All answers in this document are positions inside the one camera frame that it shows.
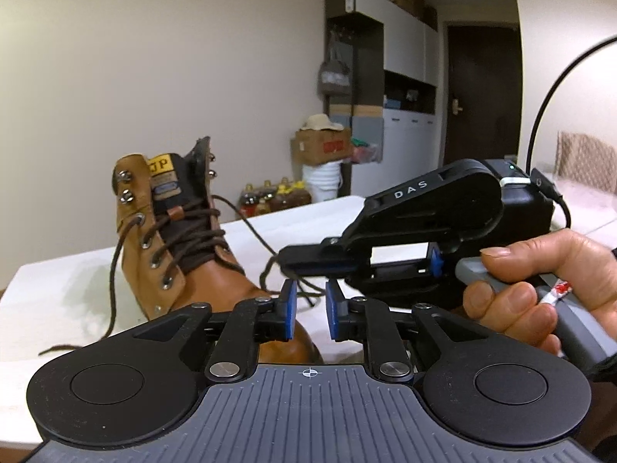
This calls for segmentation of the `brown leather work boot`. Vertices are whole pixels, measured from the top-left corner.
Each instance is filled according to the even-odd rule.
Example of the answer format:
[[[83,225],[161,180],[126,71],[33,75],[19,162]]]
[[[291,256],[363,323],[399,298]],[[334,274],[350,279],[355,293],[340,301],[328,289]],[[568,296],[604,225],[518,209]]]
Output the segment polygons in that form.
[[[185,156],[131,154],[113,169],[121,269],[144,315],[154,320],[194,303],[216,313],[267,296],[245,274],[226,242],[210,182],[210,139]]]

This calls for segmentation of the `dark brown shoelace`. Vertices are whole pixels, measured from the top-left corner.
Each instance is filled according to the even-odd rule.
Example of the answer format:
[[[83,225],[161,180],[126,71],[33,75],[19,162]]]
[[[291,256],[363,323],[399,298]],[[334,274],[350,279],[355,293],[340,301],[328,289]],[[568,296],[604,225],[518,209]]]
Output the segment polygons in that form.
[[[265,291],[266,293],[268,293],[269,295],[280,295],[282,293],[279,292],[270,292],[267,288],[267,278],[270,274],[271,268],[273,267],[273,264],[275,264],[275,262],[278,264],[278,253],[276,252],[267,242],[266,239],[263,238],[263,236],[260,235],[260,233],[258,233],[256,231],[256,229],[251,225],[251,223],[248,221],[248,218],[246,218],[244,215],[242,214],[238,214],[239,210],[238,207],[236,207],[235,205],[233,205],[229,199],[225,199],[223,198],[223,196],[217,196],[216,194],[213,196],[213,199],[215,199],[216,201],[221,201],[224,204],[226,204],[227,206],[229,206],[237,215],[238,217],[245,223],[245,225],[248,227],[248,229],[251,231],[251,233],[255,236],[255,238],[263,245],[263,247],[265,247],[271,254],[270,259],[268,260],[268,262],[266,263],[265,268],[263,269],[263,272],[260,275],[260,289],[262,291]],[[172,275],[169,275],[169,273],[167,273],[169,270],[171,271],[175,271],[175,270],[179,270],[180,269],[180,262],[182,260],[186,260],[185,258],[187,258],[187,256],[191,256],[196,254],[198,251],[208,251],[208,255],[212,254],[212,256],[210,256],[208,259],[212,258],[213,259],[213,255],[214,253],[214,248],[215,247],[222,247],[222,248],[228,248],[228,244],[226,243],[226,240],[223,239],[223,236],[225,234],[225,231],[223,229],[221,229],[220,227],[214,227],[214,220],[216,218],[219,217],[220,215],[220,211],[218,211],[216,208],[214,208],[213,206],[207,209],[197,212],[185,212],[186,217],[188,218],[189,216],[191,217],[195,217],[195,218],[200,218],[200,224],[191,227],[188,230],[188,233],[186,233],[186,235],[189,235],[189,239],[187,239],[187,244],[186,246],[184,246],[182,249],[180,249],[179,254],[177,255],[172,255],[172,264],[170,265],[171,268],[169,268],[167,271],[164,272],[163,274],[163,285],[165,289],[168,289],[167,286],[171,286],[172,285]],[[209,216],[209,224],[211,228],[211,232],[206,233],[205,230],[203,232],[198,232],[197,231],[197,227],[198,226],[203,226],[202,223],[204,223],[204,221],[206,221],[206,215]],[[108,325],[108,328],[106,330],[106,332],[96,341],[96,342],[100,342],[102,340],[107,339],[109,336],[111,336],[112,331],[114,329],[115,323],[116,323],[116,318],[117,318],[117,297],[116,297],[116,287],[115,287],[115,279],[116,279],[116,269],[117,269],[117,264],[118,264],[118,259],[120,257],[120,253],[123,249],[123,245],[125,244],[125,239],[128,237],[129,233],[132,231],[132,229],[136,228],[138,225],[141,225],[141,223],[143,223],[144,218],[141,218],[141,215],[137,215],[136,218],[134,218],[133,220],[131,220],[129,222],[129,224],[127,226],[125,226],[125,228],[122,230],[122,232],[119,235],[119,239],[118,239],[118,243],[116,245],[113,257],[112,257],[112,261],[111,261],[111,265],[110,265],[110,272],[109,272],[109,295],[110,295],[110,322]],[[144,238],[143,240],[145,241],[145,244],[147,245],[147,248],[150,246],[150,240],[154,239],[155,233],[159,233],[160,229],[163,226],[167,226],[172,220],[170,218],[160,218],[160,220],[156,220],[154,223],[154,226],[152,226],[150,233],[145,233],[144,234]],[[176,240],[174,240],[173,242],[170,243],[164,243],[163,246],[157,250],[154,254],[154,268],[157,269],[159,267],[158,262],[162,261],[163,258],[163,252],[167,250],[168,247],[173,246],[175,243],[179,242],[180,240],[182,240],[182,238],[184,238],[184,236],[186,236],[185,234],[183,235],[179,235],[178,238],[176,238]],[[244,273],[243,270],[239,267],[239,264],[236,263],[236,261],[222,261],[223,264],[226,265],[227,268],[231,268],[231,269],[239,269],[241,271],[241,273]],[[297,277],[297,276],[288,276],[291,277],[292,280],[298,281],[300,284],[303,284],[304,286],[309,287],[310,289],[314,289],[314,292],[306,292],[306,291],[300,291],[299,295],[303,296],[304,299],[307,300],[308,304],[310,304],[310,307],[314,307],[315,304],[312,301],[312,297],[321,297],[321,296],[325,296],[325,289],[322,289],[321,287],[318,286],[314,286],[313,283],[310,283],[307,281],[307,279],[305,278],[301,278],[301,277]],[[44,355],[46,353],[50,353],[50,352],[56,352],[56,351],[73,351],[79,348],[83,348],[86,345],[69,345],[69,344],[62,344],[62,345],[54,345],[46,350],[43,350],[41,352],[39,352],[39,355]]]

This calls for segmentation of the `white plastic bucket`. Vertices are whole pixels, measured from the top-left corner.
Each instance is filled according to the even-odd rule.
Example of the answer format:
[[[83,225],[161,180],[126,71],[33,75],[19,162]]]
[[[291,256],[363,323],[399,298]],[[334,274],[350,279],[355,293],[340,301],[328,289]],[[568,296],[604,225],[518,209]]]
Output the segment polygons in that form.
[[[316,166],[303,165],[302,181],[314,203],[338,197],[343,182],[341,164],[341,161],[330,161]]]

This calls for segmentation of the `cooking oil bottles cluster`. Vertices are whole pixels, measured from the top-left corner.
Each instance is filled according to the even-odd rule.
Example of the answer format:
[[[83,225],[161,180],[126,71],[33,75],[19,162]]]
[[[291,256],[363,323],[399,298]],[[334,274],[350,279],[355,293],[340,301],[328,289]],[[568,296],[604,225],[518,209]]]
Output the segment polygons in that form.
[[[269,180],[262,186],[247,184],[238,198],[238,214],[246,218],[287,210],[313,203],[303,181],[291,181],[283,177],[279,183]]]

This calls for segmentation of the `cardboard box with hat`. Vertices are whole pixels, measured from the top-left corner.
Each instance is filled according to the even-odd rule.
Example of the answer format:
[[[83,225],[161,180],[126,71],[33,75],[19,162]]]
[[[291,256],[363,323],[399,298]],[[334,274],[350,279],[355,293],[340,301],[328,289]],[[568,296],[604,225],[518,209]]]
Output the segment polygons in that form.
[[[351,157],[351,131],[326,114],[310,115],[292,139],[292,155],[301,165],[317,166]]]

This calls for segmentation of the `tall dark storage shelf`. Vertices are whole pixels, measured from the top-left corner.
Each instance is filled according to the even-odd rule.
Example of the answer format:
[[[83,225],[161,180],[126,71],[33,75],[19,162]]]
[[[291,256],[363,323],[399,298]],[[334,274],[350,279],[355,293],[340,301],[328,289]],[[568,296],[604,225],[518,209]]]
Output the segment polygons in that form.
[[[324,97],[350,128],[344,187],[356,196],[431,171],[438,163],[436,15],[423,0],[325,0],[329,31],[354,47],[352,93]]]

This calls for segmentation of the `white dining table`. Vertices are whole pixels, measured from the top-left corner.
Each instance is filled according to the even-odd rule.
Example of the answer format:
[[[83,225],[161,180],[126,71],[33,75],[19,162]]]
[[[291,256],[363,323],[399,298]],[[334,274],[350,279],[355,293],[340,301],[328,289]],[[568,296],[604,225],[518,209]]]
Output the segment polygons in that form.
[[[610,249],[617,246],[615,194],[549,174],[570,210],[571,229]]]

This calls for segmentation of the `grey hanging bag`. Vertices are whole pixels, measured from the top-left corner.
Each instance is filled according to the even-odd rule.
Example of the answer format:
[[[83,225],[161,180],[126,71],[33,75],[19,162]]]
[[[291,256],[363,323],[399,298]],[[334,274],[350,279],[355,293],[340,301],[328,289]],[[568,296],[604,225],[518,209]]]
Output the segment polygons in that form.
[[[325,97],[347,97],[352,93],[354,47],[329,31],[326,53],[318,72],[318,92]]]

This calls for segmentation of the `quilted dining chair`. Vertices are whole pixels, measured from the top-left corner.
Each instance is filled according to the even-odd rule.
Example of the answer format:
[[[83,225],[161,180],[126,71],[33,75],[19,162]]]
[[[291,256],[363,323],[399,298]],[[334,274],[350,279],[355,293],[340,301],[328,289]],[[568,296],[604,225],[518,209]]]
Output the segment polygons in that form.
[[[557,134],[554,174],[605,193],[616,193],[616,149],[582,133]]]

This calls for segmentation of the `dark wooden door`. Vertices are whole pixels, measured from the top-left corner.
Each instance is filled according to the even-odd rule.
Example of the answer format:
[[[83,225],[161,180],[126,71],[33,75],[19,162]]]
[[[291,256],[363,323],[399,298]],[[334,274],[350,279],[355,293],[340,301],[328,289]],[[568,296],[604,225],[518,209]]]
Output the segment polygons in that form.
[[[450,25],[445,164],[463,158],[517,159],[522,115],[522,47],[513,26]]]

